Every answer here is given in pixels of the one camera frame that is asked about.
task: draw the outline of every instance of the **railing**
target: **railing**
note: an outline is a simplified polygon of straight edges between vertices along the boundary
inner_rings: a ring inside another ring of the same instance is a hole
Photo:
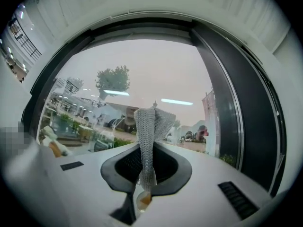
[[[14,14],[12,20],[9,22],[9,28],[15,39],[20,43],[21,47],[28,53],[29,57],[34,61],[37,61],[41,56],[41,53],[27,37],[26,33],[18,22],[16,14]]]

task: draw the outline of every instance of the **tree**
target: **tree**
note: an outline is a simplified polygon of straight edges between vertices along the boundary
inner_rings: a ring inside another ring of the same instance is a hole
[[[76,88],[72,88],[72,90],[71,90],[72,93],[76,93],[78,90],[80,90],[83,87],[82,79],[68,77],[66,79],[66,81],[69,81],[70,83],[72,83],[72,85],[70,85],[69,88],[76,87]]]
[[[176,120],[174,123],[174,127],[177,129],[177,128],[179,128],[180,125],[181,125],[180,120]]]
[[[106,98],[108,94],[104,90],[125,92],[130,85],[130,82],[128,82],[128,72],[129,69],[126,66],[117,66],[114,70],[106,69],[98,71],[95,82],[100,92],[99,97],[103,100]]]

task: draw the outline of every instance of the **sky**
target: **sky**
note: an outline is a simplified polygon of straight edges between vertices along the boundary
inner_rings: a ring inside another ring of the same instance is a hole
[[[99,45],[72,56],[58,74],[83,80],[78,95],[96,99],[97,73],[107,68],[125,65],[128,69],[129,96],[110,96],[105,99],[134,107],[151,107],[157,100],[158,108],[173,113],[181,125],[193,126],[205,119],[202,99],[212,90],[205,64],[196,47],[162,40],[127,40]],[[161,99],[192,102],[178,105]]]

